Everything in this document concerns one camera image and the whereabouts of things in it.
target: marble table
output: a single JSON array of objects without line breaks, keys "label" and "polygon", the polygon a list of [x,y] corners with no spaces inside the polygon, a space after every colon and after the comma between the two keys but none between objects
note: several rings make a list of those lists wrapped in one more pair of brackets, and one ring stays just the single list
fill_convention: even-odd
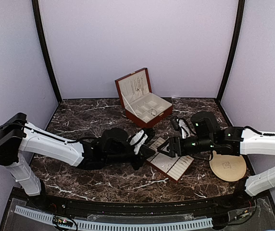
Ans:
[{"label": "marble table", "polygon": [[[188,122],[196,112],[211,111],[221,127],[227,126],[213,99],[166,100],[174,106],[173,115],[186,118]],[[167,139],[179,136],[169,119],[167,117],[154,127],[156,136],[149,145],[158,137]],[[82,136],[98,137],[105,129],[113,127],[123,128],[129,135],[140,130],[126,118],[119,99],[64,100],[53,116],[48,131],[65,138],[77,139]],[[85,171],[36,154],[31,168],[43,180],[49,195],[100,202],[158,203],[194,200],[231,194],[236,185],[217,178],[209,163],[202,160],[194,160],[178,183],[171,182],[146,163],[138,171],[134,171],[129,163]]]}]

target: open jewelry box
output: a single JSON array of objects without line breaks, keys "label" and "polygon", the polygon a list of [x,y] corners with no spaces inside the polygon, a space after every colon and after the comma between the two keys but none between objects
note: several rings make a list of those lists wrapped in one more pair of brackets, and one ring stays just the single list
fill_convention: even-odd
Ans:
[{"label": "open jewelry box", "polygon": [[147,68],[115,83],[126,116],[141,128],[151,128],[172,113],[173,105],[151,92]]}]

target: round wooden board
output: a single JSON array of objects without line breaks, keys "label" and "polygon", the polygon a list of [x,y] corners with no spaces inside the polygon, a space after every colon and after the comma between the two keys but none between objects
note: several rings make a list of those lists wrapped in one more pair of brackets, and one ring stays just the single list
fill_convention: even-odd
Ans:
[{"label": "round wooden board", "polygon": [[210,168],[220,179],[234,182],[244,177],[247,171],[247,164],[243,156],[218,155],[213,151],[213,159],[210,161]]}]

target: lavender wall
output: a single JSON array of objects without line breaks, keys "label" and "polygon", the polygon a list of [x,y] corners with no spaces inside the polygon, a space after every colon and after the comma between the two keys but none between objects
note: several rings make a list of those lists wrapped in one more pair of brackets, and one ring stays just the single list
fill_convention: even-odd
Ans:
[{"label": "lavender wall", "polygon": [[[222,104],[235,126],[275,131],[275,0],[246,1]],[[275,166],[275,156],[250,159],[256,173]],[[275,201],[275,189],[271,193]]]},{"label": "lavender wall", "polygon": [[[24,112],[44,128],[56,106],[31,1],[0,1],[0,125]],[[0,167],[0,220],[13,184],[10,173]]]},{"label": "lavender wall", "polygon": [[117,97],[114,80],[148,67],[160,96],[215,97],[237,0],[40,1],[63,98]]}]

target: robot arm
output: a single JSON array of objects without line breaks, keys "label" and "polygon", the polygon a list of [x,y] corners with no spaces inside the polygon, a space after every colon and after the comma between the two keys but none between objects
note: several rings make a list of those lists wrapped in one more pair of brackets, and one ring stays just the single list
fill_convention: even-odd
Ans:
[{"label": "robot arm", "polygon": [[[250,127],[228,127],[220,129],[213,113],[199,112],[191,122],[196,136],[186,139],[172,137],[158,147],[158,151],[170,157],[190,155],[205,151],[217,151],[225,155],[265,154],[275,155],[275,132],[259,132]],[[163,149],[169,146],[169,152]],[[243,190],[255,196],[275,187],[275,167],[250,176],[243,184]]]},{"label": "robot arm", "polygon": [[190,136],[190,132],[195,135],[195,132],[191,130],[189,124],[184,118],[178,118],[177,116],[173,116],[171,118],[171,123],[173,128],[176,131],[181,133],[181,138],[185,139]]},{"label": "robot arm", "polygon": [[[240,154],[275,155],[275,132],[262,132],[262,134],[257,134],[246,128],[242,132],[242,138],[243,141],[240,143]],[[245,183],[245,192],[250,196],[255,196],[274,187],[275,167],[256,176],[250,176]]]},{"label": "robot arm", "polygon": [[5,166],[35,204],[45,207],[45,187],[25,161],[21,152],[33,152],[61,160],[84,170],[102,169],[106,163],[130,162],[138,170],[155,151],[144,144],[154,131],[142,129],[133,137],[120,128],[105,130],[101,137],[87,142],[69,140],[37,128],[18,113],[0,126],[0,165]]}]

